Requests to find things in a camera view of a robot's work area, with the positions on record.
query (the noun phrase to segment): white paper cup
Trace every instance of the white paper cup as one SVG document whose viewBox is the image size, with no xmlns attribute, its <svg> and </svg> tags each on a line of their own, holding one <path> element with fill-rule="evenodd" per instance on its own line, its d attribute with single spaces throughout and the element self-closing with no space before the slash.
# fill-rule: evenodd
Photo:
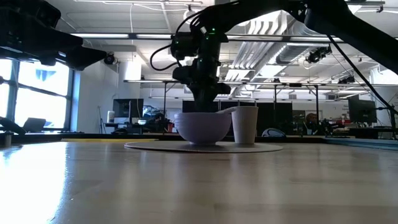
<svg viewBox="0 0 398 224">
<path fill-rule="evenodd" d="M 254 144 L 258 111 L 259 108 L 255 106 L 237 106 L 232 112 L 235 143 Z"/>
</svg>

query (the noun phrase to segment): round mat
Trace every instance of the round mat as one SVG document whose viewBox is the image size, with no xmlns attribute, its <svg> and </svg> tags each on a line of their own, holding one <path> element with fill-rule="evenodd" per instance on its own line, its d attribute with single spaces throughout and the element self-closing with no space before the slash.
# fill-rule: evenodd
<svg viewBox="0 0 398 224">
<path fill-rule="evenodd" d="M 283 147 L 266 143 L 255 143 L 254 145 L 235 144 L 234 142 L 218 142 L 215 146 L 196 146 L 186 141 L 153 141 L 153 142 L 130 142 L 124 147 L 133 149 L 146 149 L 170 152 L 215 152 L 215 153 L 247 153 L 247 152 L 274 152 L 282 150 Z"/>
</svg>

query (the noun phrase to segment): white bowl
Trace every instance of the white bowl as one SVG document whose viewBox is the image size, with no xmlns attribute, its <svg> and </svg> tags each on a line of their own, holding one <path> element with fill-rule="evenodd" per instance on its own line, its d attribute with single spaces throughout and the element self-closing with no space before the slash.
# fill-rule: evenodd
<svg viewBox="0 0 398 224">
<path fill-rule="evenodd" d="M 174 125 L 181 137 L 196 145 L 214 145 L 222 140 L 231 126 L 230 114 L 179 113 Z"/>
</svg>

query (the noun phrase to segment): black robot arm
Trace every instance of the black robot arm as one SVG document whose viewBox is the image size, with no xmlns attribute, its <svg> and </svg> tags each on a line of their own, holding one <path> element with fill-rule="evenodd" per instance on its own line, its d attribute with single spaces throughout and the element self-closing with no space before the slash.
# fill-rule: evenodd
<svg viewBox="0 0 398 224">
<path fill-rule="evenodd" d="M 394 51 L 398 41 L 354 16 L 344 0 L 239 0 L 210 6 L 192 15 L 183 21 L 192 19 L 190 32 L 179 32 L 181 25 L 172 37 L 171 51 L 177 60 L 197 56 L 191 66 L 176 68 L 173 78 L 191 89 L 200 111 L 206 111 L 217 94 L 231 91 L 228 85 L 218 83 L 216 77 L 220 46 L 228 41 L 225 33 L 241 22 L 278 10 L 288 12 L 311 30 L 329 38 L 341 38 L 398 72 Z"/>
</svg>

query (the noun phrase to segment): laptop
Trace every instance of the laptop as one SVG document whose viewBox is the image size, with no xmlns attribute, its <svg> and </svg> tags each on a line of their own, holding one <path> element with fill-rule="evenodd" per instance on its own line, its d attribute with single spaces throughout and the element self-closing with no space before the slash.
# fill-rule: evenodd
<svg viewBox="0 0 398 224">
<path fill-rule="evenodd" d="M 43 131 L 46 120 L 40 118 L 28 118 L 24 124 L 24 129 L 29 133 L 40 133 Z"/>
</svg>

